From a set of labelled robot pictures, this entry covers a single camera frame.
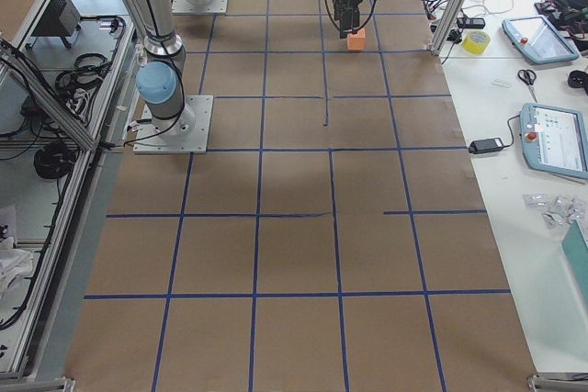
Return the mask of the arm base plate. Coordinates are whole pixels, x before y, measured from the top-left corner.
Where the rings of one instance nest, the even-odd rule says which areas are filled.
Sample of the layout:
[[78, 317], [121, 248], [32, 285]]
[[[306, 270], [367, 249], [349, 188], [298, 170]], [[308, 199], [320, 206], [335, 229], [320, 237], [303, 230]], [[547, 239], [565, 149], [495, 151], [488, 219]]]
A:
[[172, 11], [176, 16], [224, 15], [229, 0], [172, 0]]
[[147, 106], [143, 107], [142, 118], [151, 119], [140, 125], [133, 143], [136, 154], [179, 154], [205, 153], [208, 147], [209, 126], [212, 116], [212, 95], [187, 95], [185, 108], [179, 120], [162, 121], [153, 119]]

